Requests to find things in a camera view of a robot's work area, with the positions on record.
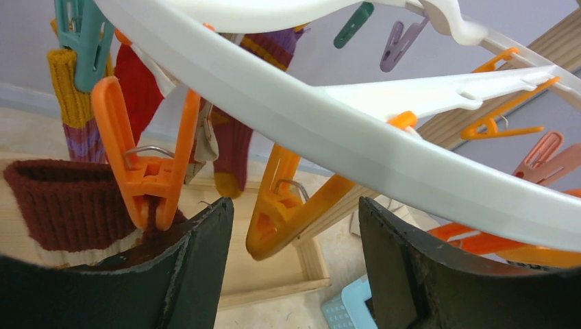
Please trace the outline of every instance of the pink clothespin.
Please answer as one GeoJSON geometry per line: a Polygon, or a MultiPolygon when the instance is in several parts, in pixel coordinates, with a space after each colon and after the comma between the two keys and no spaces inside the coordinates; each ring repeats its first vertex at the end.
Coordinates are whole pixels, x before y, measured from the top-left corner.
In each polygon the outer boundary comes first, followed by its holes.
{"type": "Polygon", "coordinates": [[[581,143],[573,144],[553,156],[564,139],[560,132],[545,134],[512,174],[541,186],[549,186],[577,169],[581,166],[581,143]]]}
{"type": "Polygon", "coordinates": [[[421,23],[413,23],[405,34],[403,22],[396,21],[393,24],[380,62],[380,68],[383,72],[393,70],[429,21],[430,19],[425,17],[421,23]]]}

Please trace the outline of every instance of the green clothespin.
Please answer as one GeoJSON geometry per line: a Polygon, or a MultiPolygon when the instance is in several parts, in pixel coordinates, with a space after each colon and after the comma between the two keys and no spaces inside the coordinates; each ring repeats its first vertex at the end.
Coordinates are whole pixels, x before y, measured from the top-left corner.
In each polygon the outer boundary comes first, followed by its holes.
{"type": "Polygon", "coordinates": [[[333,40],[333,45],[337,49],[343,48],[351,38],[359,31],[359,29],[367,22],[371,14],[373,14],[373,4],[371,2],[361,3],[359,8],[353,13],[351,18],[347,21],[345,26],[341,29],[339,34],[333,40]]]}
{"type": "Polygon", "coordinates": [[[89,93],[105,75],[115,28],[93,0],[54,2],[58,42],[77,53],[75,87],[89,93]]]}

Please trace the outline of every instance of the wooden box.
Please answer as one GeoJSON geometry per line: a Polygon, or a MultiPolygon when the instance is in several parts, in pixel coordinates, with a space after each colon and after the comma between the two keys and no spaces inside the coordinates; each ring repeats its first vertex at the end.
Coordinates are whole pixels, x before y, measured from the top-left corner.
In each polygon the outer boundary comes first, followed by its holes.
{"type": "MultiPolygon", "coordinates": [[[[14,160],[45,158],[0,152],[0,169],[14,160]]],[[[315,239],[289,245],[275,256],[257,262],[247,253],[246,232],[259,182],[248,182],[242,197],[234,200],[234,228],[219,308],[233,307],[295,293],[314,291],[331,284],[321,247],[315,239]]],[[[193,180],[182,189],[180,210],[191,217],[220,198],[211,180],[193,180]]],[[[41,263],[27,235],[10,187],[0,179],[0,252],[31,263],[41,263]]]]}

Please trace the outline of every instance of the floor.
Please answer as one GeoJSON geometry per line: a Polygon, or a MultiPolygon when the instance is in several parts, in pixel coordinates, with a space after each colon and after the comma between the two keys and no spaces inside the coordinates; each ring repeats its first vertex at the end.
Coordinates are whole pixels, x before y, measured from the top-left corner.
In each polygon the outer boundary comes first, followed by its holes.
{"type": "MultiPolygon", "coordinates": [[[[0,108],[0,118],[2,127],[0,151],[42,154],[58,158],[68,156],[62,123],[59,120],[9,108],[0,108]]],[[[140,144],[167,146],[167,143],[146,138],[142,139],[140,144]]],[[[249,163],[249,177],[260,177],[263,170],[264,163],[249,163]]],[[[211,173],[211,168],[207,167],[202,175],[211,173]]],[[[301,176],[309,176],[312,180],[324,179],[307,173],[301,173],[301,176]]],[[[346,218],[319,235],[331,275],[331,287],[314,293],[220,310],[215,328],[328,328],[321,313],[321,304],[365,274],[361,240],[349,232],[349,221],[350,219],[346,218]]]]}

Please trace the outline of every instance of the purple clothespin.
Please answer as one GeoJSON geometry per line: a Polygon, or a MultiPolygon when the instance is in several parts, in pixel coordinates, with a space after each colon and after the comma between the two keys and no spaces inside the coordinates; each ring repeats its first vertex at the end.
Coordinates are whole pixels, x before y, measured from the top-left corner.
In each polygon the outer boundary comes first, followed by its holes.
{"type": "Polygon", "coordinates": [[[429,21],[430,19],[425,17],[421,23],[413,23],[408,27],[404,36],[401,36],[404,32],[404,23],[396,21],[393,24],[380,62],[380,68],[383,72],[393,70],[429,21]]]}

